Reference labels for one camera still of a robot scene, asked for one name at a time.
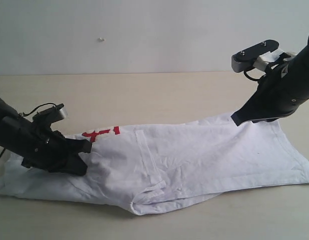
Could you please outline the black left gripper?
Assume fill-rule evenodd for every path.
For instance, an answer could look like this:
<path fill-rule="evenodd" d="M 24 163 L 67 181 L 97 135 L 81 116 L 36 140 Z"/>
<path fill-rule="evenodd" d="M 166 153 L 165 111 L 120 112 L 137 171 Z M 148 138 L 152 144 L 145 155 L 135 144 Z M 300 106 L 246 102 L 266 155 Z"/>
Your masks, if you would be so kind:
<path fill-rule="evenodd" d="M 49 173 L 84 176 L 87 164 L 77 153 L 90 153 L 92 143 L 87 139 L 70 139 L 59 131 L 22 127 L 20 139 L 24 146 L 21 165 Z"/>

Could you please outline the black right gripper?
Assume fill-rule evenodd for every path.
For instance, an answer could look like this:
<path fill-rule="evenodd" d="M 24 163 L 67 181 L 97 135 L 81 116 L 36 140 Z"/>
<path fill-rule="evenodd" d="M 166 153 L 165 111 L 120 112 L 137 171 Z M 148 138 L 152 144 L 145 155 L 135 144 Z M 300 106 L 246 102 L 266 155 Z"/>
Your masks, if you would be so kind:
<path fill-rule="evenodd" d="M 246 122 L 271 123 L 293 114 L 309 100 L 309 67 L 285 64 L 258 85 L 253 96 L 231 115 L 236 126 Z"/>

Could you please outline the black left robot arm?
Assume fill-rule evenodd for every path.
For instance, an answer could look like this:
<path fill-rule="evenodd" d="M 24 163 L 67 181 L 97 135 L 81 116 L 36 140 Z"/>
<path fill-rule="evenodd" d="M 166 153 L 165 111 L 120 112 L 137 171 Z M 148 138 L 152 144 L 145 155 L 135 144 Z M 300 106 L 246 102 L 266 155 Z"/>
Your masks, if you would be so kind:
<path fill-rule="evenodd" d="M 89 140 L 66 138 L 51 125 L 66 118 L 64 104 L 36 112 L 32 121 L 26 113 L 19 113 L 0 98 L 0 146 L 23 158 L 25 168 L 36 168 L 49 173 L 84 176 L 88 166 L 79 156 L 89 154 Z"/>

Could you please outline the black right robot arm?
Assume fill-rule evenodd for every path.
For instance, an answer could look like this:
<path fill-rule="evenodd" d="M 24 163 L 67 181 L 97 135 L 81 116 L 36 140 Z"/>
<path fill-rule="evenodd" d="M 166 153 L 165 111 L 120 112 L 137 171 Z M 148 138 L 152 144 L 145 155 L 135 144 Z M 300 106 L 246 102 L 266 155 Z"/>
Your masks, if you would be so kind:
<path fill-rule="evenodd" d="M 232 55 L 231 67 L 258 84 L 249 100 L 231 115 L 237 126 L 288 117 L 309 100 L 309 36 L 297 54 L 281 50 L 275 40 L 264 40 Z"/>

